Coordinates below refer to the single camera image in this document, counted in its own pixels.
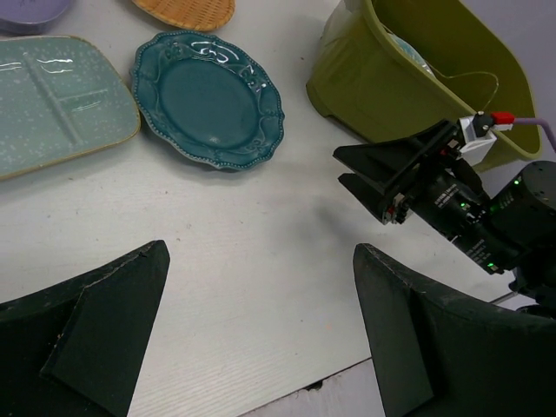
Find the mint green divided tray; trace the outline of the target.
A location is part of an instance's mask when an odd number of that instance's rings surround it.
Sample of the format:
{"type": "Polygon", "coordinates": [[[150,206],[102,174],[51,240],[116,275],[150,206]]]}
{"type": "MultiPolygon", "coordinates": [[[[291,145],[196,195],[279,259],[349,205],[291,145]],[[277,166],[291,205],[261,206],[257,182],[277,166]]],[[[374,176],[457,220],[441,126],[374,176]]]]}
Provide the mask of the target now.
{"type": "Polygon", "coordinates": [[[115,146],[140,126],[129,89],[92,43],[76,36],[2,40],[2,179],[115,146]]]}

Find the orange woven round plate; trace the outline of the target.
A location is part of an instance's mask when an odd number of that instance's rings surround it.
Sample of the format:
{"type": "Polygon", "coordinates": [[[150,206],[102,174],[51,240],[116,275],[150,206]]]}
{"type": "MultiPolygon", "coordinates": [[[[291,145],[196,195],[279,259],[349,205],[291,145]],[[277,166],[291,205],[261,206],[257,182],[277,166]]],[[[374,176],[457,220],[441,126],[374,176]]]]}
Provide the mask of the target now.
{"type": "Polygon", "coordinates": [[[235,0],[133,0],[132,3],[170,26],[208,32],[227,24],[235,0]]]}

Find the red and teal plate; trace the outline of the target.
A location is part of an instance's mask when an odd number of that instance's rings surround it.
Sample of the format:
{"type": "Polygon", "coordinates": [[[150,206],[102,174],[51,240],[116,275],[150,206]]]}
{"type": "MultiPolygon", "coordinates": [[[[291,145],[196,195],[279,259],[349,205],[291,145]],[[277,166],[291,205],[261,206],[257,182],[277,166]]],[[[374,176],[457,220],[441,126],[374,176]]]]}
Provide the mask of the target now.
{"type": "Polygon", "coordinates": [[[429,75],[434,76],[434,72],[432,71],[426,60],[412,45],[393,33],[389,33],[389,35],[401,51],[403,51],[409,58],[411,58],[419,66],[421,66],[421,68],[423,68],[429,75]]]}

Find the olive green plastic bin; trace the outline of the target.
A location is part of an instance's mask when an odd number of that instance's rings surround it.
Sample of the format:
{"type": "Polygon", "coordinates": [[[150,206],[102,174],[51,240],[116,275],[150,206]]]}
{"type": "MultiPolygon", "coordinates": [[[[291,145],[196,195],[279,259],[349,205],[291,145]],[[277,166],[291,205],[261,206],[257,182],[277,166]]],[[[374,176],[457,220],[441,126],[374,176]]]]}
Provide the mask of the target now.
{"type": "Polygon", "coordinates": [[[535,114],[526,75],[458,1],[341,1],[327,20],[308,98],[370,142],[410,136],[479,111],[535,114]],[[399,49],[412,45],[434,76],[399,49]]]}

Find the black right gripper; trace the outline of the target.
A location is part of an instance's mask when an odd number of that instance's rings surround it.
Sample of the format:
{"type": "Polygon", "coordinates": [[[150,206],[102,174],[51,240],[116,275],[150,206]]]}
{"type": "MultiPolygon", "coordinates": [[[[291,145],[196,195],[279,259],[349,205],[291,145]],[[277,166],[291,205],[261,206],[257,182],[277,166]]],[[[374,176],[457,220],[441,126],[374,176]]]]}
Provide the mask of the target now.
{"type": "Polygon", "coordinates": [[[340,184],[384,224],[403,223],[414,201],[447,174],[482,203],[482,182],[461,150],[461,122],[441,120],[417,134],[390,142],[341,146],[333,157],[350,169],[340,184]]]}

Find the purple square dish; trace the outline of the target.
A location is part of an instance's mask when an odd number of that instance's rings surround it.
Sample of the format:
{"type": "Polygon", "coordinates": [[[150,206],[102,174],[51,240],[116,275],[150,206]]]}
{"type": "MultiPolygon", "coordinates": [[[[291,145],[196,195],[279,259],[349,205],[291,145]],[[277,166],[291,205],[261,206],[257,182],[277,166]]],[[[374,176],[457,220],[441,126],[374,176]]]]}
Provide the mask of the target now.
{"type": "Polygon", "coordinates": [[[26,36],[42,34],[73,3],[72,0],[1,0],[1,32],[26,36]]]}

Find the teal scalloped plate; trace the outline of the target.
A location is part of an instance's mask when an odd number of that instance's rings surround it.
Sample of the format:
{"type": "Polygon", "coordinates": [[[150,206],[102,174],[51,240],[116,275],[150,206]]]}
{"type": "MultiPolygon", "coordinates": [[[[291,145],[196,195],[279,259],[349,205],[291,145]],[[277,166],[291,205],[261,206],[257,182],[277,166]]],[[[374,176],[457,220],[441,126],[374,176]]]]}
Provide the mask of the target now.
{"type": "Polygon", "coordinates": [[[149,128],[191,161],[252,169],[284,138],[279,90],[257,61],[218,36],[161,32],[136,50],[129,73],[149,128]]]}

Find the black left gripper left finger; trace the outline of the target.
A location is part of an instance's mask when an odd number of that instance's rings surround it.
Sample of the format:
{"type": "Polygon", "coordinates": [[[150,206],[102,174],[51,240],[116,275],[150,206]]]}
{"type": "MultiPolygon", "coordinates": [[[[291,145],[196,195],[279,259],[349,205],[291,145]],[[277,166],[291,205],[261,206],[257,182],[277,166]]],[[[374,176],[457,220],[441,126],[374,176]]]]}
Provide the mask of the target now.
{"type": "Polygon", "coordinates": [[[170,257],[152,241],[1,305],[3,416],[125,416],[170,257]]]}

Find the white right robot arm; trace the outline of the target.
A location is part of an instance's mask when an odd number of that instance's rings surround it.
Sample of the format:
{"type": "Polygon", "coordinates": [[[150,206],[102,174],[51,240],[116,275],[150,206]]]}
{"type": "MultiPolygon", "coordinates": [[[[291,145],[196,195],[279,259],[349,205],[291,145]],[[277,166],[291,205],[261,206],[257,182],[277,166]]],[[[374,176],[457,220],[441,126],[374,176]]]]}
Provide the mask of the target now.
{"type": "Polygon", "coordinates": [[[490,275],[511,271],[509,288],[535,301],[524,312],[555,316],[555,164],[528,163],[494,197],[466,157],[495,132],[546,122],[507,112],[441,120],[415,135],[342,146],[340,183],[383,224],[419,216],[490,275]]]}

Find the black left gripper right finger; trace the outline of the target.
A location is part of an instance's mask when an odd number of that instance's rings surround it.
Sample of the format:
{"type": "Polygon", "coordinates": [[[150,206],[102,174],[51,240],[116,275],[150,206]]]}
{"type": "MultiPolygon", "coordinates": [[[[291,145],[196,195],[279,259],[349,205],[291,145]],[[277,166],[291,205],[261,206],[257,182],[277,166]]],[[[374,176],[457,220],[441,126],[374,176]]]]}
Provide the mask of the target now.
{"type": "Polygon", "coordinates": [[[386,415],[554,415],[553,320],[465,295],[366,243],[353,266],[386,415]]]}

